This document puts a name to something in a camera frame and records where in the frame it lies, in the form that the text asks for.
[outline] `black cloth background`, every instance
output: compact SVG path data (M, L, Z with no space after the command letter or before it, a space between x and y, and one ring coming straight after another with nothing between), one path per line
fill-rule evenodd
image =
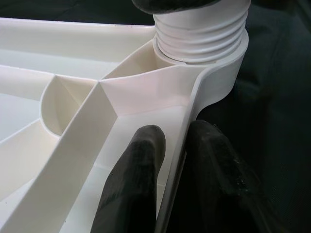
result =
M0 0L0 17L153 24L152 16L130 0ZM311 1L253 0L246 28L249 47L233 90L198 119L216 124L229 138L259 176L286 226L307 233L311 228ZM180 200L191 197L191 185L178 191ZM177 218L176 224L182 221Z

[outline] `white plastic tray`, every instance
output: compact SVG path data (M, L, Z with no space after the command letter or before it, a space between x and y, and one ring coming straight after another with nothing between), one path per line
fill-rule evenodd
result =
M0 18L0 233L88 233L134 132L166 136L166 226L189 122L232 89L248 45L206 65L165 57L154 27Z

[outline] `ribbed cylinder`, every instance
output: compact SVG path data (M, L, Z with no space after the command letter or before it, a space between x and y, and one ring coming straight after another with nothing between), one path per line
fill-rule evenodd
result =
M154 15L157 45L186 63L213 62L240 44L250 0L220 0L205 7Z

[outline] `white cylinder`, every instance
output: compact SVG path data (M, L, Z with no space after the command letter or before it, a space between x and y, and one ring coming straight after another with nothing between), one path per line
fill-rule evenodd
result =
M220 0L205 7L154 15L157 45L186 63L214 62L240 44L250 0Z

